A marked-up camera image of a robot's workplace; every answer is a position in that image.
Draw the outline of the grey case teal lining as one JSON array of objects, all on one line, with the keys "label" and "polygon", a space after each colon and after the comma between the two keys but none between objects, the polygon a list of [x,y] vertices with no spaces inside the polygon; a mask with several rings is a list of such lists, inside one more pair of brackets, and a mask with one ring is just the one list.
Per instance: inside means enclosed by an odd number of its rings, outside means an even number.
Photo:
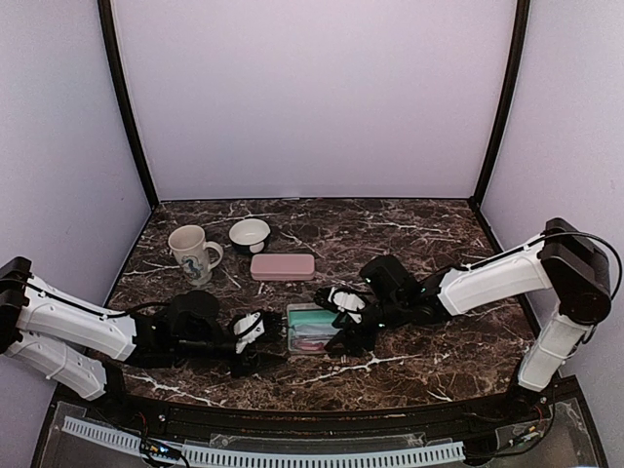
[{"label": "grey case teal lining", "polygon": [[323,355],[325,346],[338,333],[332,324],[337,315],[315,303],[287,306],[287,344],[292,355]]}]

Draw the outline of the clear pink sunglasses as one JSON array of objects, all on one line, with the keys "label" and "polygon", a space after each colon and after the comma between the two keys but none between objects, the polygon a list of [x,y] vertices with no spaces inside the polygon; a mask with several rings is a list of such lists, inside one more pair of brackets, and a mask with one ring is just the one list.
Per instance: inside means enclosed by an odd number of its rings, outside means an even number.
[{"label": "clear pink sunglasses", "polygon": [[288,349],[292,354],[325,354],[324,347],[335,333],[335,328],[326,326],[291,327],[288,333]]}]

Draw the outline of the pink glasses case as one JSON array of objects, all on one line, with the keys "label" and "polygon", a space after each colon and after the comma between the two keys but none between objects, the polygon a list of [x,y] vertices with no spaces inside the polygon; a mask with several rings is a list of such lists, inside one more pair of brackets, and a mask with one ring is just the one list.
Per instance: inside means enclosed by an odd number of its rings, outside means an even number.
[{"label": "pink glasses case", "polygon": [[250,271],[257,281],[307,281],[314,277],[315,258],[309,253],[259,253]]}]

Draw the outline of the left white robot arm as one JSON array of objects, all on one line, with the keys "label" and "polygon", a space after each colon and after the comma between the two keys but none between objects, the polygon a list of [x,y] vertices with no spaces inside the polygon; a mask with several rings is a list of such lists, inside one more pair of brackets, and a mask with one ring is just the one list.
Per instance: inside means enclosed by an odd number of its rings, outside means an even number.
[{"label": "left white robot arm", "polygon": [[187,361],[225,363],[242,377],[286,362],[257,349],[281,337],[280,314],[257,310],[227,327],[208,292],[191,291],[126,311],[96,306],[61,292],[30,271],[22,256],[1,268],[1,352],[42,372],[100,410],[117,425],[137,418],[120,364],[165,369]]}]

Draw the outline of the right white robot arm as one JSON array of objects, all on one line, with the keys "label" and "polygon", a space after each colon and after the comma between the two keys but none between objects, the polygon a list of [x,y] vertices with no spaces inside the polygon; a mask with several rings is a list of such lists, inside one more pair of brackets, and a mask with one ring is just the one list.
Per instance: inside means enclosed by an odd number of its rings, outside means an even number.
[{"label": "right white robot arm", "polygon": [[519,294],[552,290],[556,309],[523,357],[515,387],[497,403],[508,423],[521,421],[535,406],[535,395],[611,311],[623,278],[611,277],[609,263],[621,259],[602,238],[581,232],[560,217],[525,243],[474,264],[446,267],[417,280],[395,256],[381,255],[361,270],[369,287],[359,292],[320,288],[315,303],[335,315],[330,353],[371,351],[382,329],[406,324],[433,326]]}]

